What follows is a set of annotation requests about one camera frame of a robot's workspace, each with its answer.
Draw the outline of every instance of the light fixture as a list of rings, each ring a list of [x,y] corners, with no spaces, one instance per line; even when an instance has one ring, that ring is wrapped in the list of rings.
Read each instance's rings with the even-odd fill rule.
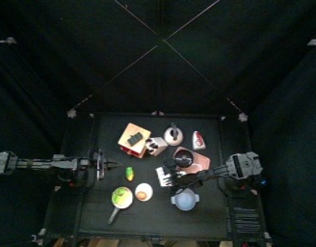
[[[316,40],[310,40],[306,45],[314,45],[316,46]]]
[[[11,43],[16,43],[16,41],[14,38],[7,37],[7,39],[4,41],[0,41],[0,43],[6,43],[7,45],[10,45]]]

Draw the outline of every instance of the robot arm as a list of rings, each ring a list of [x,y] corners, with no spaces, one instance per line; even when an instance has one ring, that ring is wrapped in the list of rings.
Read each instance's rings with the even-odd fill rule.
[[[90,149],[87,157],[65,157],[55,154],[51,159],[22,159],[10,151],[0,152],[0,176],[10,175],[14,170],[55,171],[58,181],[74,186],[87,181],[87,170],[95,180],[103,178],[107,162],[101,150]]]
[[[246,153],[233,154],[228,158],[225,166],[201,170],[195,174],[183,175],[174,169],[165,169],[165,167],[158,168],[157,177],[159,183],[163,182],[163,184],[167,184],[166,186],[186,188],[199,186],[205,180],[218,177],[232,177],[237,180],[245,179],[250,176],[258,175],[261,171],[262,167],[258,156],[249,151]]]

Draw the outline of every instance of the black enclosure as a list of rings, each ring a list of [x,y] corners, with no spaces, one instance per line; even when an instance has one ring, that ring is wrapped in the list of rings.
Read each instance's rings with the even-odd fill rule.
[[[0,151],[51,158],[73,112],[244,113],[272,241],[316,246],[312,39],[316,0],[0,1]],[[0,242],[40,230],[51,190],[0,178]]]

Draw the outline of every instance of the white bowl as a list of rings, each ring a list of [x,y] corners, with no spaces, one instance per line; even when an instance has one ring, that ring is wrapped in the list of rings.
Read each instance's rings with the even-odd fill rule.
[[[138,199],[137,198],[137,193],[138,192],[143,192],[145,194],[146,194],[146,198],[145,199]],[[137,185],[137,187],[135,187],[135,189],[134,189],[134,196],[135,196],[135,198],[141,201],[141,202],[145,202],[145,201],[147,201],[150,198],[151,198],[151,196],[153,196],[153,188],[151,188],[151,186],[150,186],[150,184],[149,183],[139,183],[138,185]]]

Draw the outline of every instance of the black table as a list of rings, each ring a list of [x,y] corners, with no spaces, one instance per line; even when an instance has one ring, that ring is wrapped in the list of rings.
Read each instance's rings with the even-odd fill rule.
[[[177,147],[169,146],[157,156],[146,153],[142,158],[137,158],[122,152],[118,146],[127,123],[150,130],[151,137],[161,137],[170,123],[175,123],[183,132],[183,141]],[[111,237],[145,240],[155,238],[229,239],[232,237],[229,234],[232,224],[228,221],[229,197],[221,186],[221,179],[206,180],[203,185],[195,188],[193,192],[198,195],[199,201],[190,211],[181,211],[170,204],[170,191],[167,187],[158,185],[155,168],[162,165],[162,160],[170,160],[178,147],[191,149],[194,131],[201,133],[205,142],[205,149],[194,152],[210,159],[210,167],[224,165],[232,154],[250,150],[246,125],[236,117],[221,119],[211,116],[155,117],[97,114],[93,117],[77,116],[70,120],[61,153],[67,156],[85,156],[87,149],[97,146],[103,150],[106,157],[121,164],[121,167],[110,169],[105,173],[103,180],[97,182],[86,193],[81,193],[79,198],[74,195],[58,196],[53,193],[46,218],[47,235],[50,237],[71,235],[74,238]],[[123,169],[127,166],[134,170],[133,181],[126,181],[123,176]],[[134,198],[130,207],[119,211],[113,224],[109,225],[107,219],[114,208],[110,202],[113,190],[119,186],[126,186],[134,191],[137,184],[142,182],[153,187],[151,199],[147,202],[139,202]],[[250,197],[249,200],[240,201],[246,203],[253,201],[252,206],[260,207],[258,200],[260,198]]]

